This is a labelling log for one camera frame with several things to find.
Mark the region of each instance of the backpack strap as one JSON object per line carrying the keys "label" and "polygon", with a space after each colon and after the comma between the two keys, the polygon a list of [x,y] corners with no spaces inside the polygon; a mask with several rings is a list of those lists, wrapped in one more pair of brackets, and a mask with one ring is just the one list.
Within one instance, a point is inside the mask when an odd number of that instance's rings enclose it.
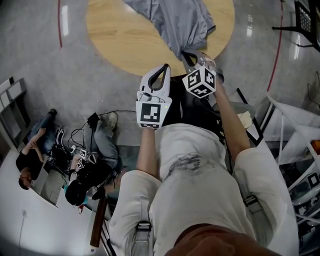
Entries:
{"label": "backpack strap", "polygon": [[240,188],[243,203],[246,206],[247,213],[249,213],[247,217],[253,225],[256,240],[259,244],[267,247],[274,236],[271,222],[266,214],[268,206],[249,190],[246,175],[243,172],[237,172],[235,178]]}
{"label": "backpack strap", "polygon": [[135,238],[132,245],[132,256],[153,255],[153,232],[149,220],[149,199],[140,195],[140,221],[136,226]]}

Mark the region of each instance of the jeans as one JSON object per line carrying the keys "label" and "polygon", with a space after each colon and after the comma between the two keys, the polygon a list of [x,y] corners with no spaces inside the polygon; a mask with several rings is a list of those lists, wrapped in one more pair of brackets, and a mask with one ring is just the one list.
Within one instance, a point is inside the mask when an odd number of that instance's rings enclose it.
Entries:
{"label": "jeans", "polygon": [[27,136],[28,141],[35,136],[40,128],[45,128],[45,134],[36,142],[41,153],[48,153],[55,141],[56,141],[56,128],[54,123],[55,117],[51,114],[46,114],[46,116],[39,120],[31,129],[30,134]]}
{"label": "jeans", "polygon": [[84,126],[84,145],[87,150],[97,152],[99,158],[105,161],[111,169],[118,163],[118,150],[113,142],[114,133],[104,121],[98,121],[93,131],[88,124]]}
{"label": "jeans", "polygon": [[192,125],[209,130],[220,138],[221,127],[217,123],[218,116],[213,114],[212,107],[207,100],[199,99],[186,91],[181,77],[175,77],[175,80],[170,83],[169,97],[172,99],[172,104],[162,126],[172,124]]}

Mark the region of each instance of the black shirt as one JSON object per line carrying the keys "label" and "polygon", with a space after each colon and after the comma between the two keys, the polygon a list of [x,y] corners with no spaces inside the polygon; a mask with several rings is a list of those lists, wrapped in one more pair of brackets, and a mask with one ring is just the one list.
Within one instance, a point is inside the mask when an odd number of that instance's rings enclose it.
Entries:
{"label": "black shirt", "polygon": [[15,164],[20,172],[23,168],[28,167],[33,181],[38,178],[43,165],[43,163],[39,160],[39,156],[36,150],[34,149],[30,149],[27,155],[20,152],[20,155],[16,159]]}

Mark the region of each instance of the red line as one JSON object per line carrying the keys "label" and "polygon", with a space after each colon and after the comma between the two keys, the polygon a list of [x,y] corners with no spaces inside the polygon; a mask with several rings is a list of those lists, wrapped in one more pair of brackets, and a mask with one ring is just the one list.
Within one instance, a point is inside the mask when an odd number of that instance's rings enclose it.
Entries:
{"label": "red line", "polygon": [[60,42],[60,49],[62,48],[62,38],[61,38],[61,29],[60,29],[60,2],[58,0],[58,33],[59,33],[59,42]]}
{"label": "red line", "polygon": [[[282,21],[284,19],[284,5],[282,3],[282,0],[280,0],[280,2],[281,2],[281,22],[280,22],[280,27],[282,27]],[[275,62],[274,62],[274,66],[273,66],[270,82],[269,82],[269,85],[268,85],[268,89],[266,90],[267,92],[269,92],[271,84],[272,84],[272,80],[274,79],[274,75],[275,75],[275,71],[276,71],[276,67],[277,67],[277,63],[278,63],[278,58],[279,58],[280,47],[281,47],[281,40],[282,40],[282,30],[280,30],[278,50],[276,52]]]}

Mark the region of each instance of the black chair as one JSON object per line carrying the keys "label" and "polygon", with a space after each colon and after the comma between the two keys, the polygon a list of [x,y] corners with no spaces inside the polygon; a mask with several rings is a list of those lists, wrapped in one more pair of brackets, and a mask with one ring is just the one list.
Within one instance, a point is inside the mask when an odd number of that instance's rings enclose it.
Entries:
{"label": "black chair", "polygon": [[303,34],[311,44],[299,47],[314,47],[320,52],[320,4],[309,0],[310,11],[299,1],[294,2],[296,26],[272,27],[273,30],[294,31]]}

